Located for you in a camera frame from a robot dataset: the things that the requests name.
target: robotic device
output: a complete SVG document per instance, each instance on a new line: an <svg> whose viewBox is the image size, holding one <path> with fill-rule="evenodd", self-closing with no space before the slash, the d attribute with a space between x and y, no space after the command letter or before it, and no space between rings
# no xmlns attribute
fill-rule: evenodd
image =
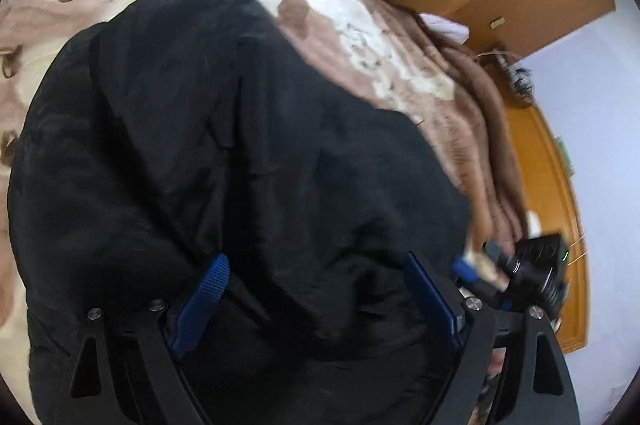
<svg viewBox="0 0 640 425"><path fill-rule="evenodd" d="M433 338L454 359L436 404L419 425L468 423L486 391L495 347L506 347L507 354L487 423L579 424L548 318L558 316L566 297L563 246L559 236L526 240L510 258L490 243L487 252L510 275L510 289L492 293L465 272L456 281L484 292L467 298L429 264L405 255L404 282ZM220 254L194 292L172 307L154 300L133 315L91 310L65 375L56 425L209 424L175 361L198 343L228 275Z"/></svg>

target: black fabric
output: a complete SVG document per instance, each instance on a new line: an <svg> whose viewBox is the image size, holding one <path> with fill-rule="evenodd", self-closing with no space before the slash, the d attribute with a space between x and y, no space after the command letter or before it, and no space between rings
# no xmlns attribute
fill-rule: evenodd
<svg viewBox="0 0 640 425"><path fill-rule="evenodd" d="M253 0L138 0L71 39L10 180L31 388L53 420L88 309L233 276L184 370L219 425L414 423L437 371L402 282L469 209L402 114L305 64Z"/></svg>

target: silver screw head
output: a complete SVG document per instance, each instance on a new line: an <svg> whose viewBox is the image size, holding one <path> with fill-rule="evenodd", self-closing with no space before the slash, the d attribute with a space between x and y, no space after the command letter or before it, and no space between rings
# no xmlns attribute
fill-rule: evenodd
<svg viewBox="0 0 640 425"><path fill-rule="evenodd" d="M531 315L536 320L542 320L542 317L545 316L545 311L538 306L532 306L529 308L529 315Z"/></svg>
<svg viewBox="0 0 640 425"><path fill-rule="evenodd" d="M94 308L92 310L89 310L89 312L86 314L86 317L89 320L97 320L102 316L102 310L100 308Z"/></svg>
<svg viewBox="0 0 640 425"><path fill-rule="evenodd" d="M164 300L162 299L153 299L149 302L149 309L153 312L162 311L164 309Z"/></svg>
<svg viewBox="0 0 640 425"><path fill-rule="evenodd" d="M482 309L482 300L478 297L467 297L465 299L466 307L472 311L480 311Z"/></svg>

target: plush blanket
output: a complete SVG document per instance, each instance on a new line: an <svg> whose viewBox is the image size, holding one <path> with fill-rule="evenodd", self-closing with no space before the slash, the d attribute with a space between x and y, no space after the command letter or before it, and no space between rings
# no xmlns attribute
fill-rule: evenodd
<svg viewBox="0 0 640 425"><path fill-rule="evenodd" d="M24 286L11 252L6 188L26 110L56 53L73 34L135 0L0 2L0 373L34 421L28 387ZM466 255L526 231L524 197L504 107L490 77L463 48L383 0L258 0L301 56L352 94L405 113L473 208ZM494 271L485 276L497 280Z"/></svg>

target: white wall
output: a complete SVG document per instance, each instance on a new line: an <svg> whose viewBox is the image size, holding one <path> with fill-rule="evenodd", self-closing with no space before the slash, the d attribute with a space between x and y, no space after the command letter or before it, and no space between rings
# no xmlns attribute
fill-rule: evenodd
<svg viewBox="0 0 640 425"><path fill-rule="evenodd" d="M523 63L574 163L591 318L587 347L567 362L582 425L600 425L640 367L640 11L616 0Z"/></svg>

